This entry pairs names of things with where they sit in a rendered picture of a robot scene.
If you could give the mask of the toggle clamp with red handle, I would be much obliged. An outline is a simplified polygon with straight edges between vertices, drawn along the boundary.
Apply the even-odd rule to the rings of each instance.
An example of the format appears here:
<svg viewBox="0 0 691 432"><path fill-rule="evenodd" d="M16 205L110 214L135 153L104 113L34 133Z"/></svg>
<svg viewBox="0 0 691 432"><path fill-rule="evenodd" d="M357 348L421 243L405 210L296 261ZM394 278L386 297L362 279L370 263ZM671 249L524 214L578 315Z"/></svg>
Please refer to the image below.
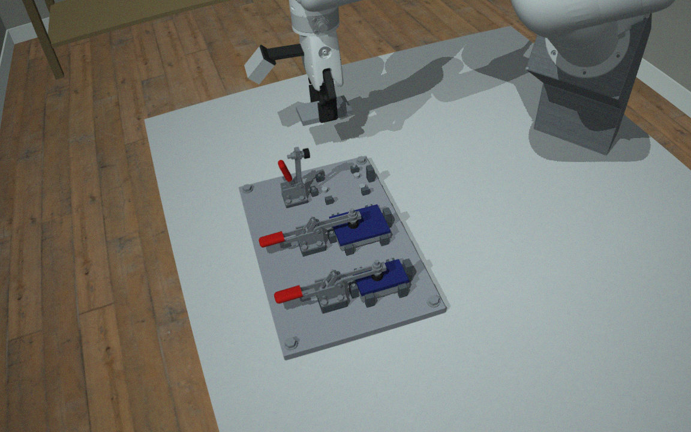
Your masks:
<svg viewBox="0 0 691 432"><path fill-rule="evenodd" d="M384 262L380 263L379 260L375 260L375 262L372 263L371 266L356 269L354 271L349 271L343 274L340 274L340 272L338 272L337 270L332 269L327 277L319 278L315 280L315 283L313 284L309 284L304 287L295 286L291 288L286 288L284 290L280 290L280 292L274 293L274 297L276 299L276 302L280 304L300 297L302 297L302 299L307 299L316 296L319 302L319 307L321 308L321 311L324 314L330 311L336 311L343 307L347 307L347 297L345 293L344 283L348 281L354 281L361 277L367 277L369 275L372 275L373 281L381 281L383 271L386 271L386 264ZM356 275L351 276L353 274ZM315 292L305 293L304 295L302 295L302 292L304 292L305 290L309 290L311 288L314 288Z"/></svg>

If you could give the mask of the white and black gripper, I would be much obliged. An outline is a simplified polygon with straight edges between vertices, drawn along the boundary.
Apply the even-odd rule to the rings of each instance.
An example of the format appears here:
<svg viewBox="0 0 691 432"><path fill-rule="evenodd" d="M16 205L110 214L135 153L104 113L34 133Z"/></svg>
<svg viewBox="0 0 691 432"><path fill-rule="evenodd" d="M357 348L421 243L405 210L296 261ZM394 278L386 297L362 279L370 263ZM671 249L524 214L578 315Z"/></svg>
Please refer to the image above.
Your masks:
<svg viewBox="0 0 691 432"><path fill-rule="evenodd" d="M344 84L337 37L339 26L340 22L329 31L318 33L298 32L292 27L293 32L299 34L300 46L304 50L302 63L309 76L309 83L312 84L309 85L310 100L311 102L319 100L317 104L321 123L338 119L334 81L337 86Z"/></svg>

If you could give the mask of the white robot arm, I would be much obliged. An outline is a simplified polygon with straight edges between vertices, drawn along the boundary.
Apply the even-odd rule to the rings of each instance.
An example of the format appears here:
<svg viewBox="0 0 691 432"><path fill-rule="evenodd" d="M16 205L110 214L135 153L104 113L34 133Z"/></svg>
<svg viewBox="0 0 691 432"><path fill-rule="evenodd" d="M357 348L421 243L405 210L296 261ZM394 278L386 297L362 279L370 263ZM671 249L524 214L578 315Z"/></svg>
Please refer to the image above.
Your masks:
<svg viewBox="0 0 691 432"><path fill-rule="evenodd" d="M292 27L304 33L329 31L340 21L338 7L360 1L363 0L290 0ZM535 34L545 37L553 63L573 77L599 77L610 72L625 57L631 26L674 2L511 0L520 21ZM276 65L275 60L297 56L304 56L300 44L270 49L260 46L244 65L247 78L260 84Z"/></svg>

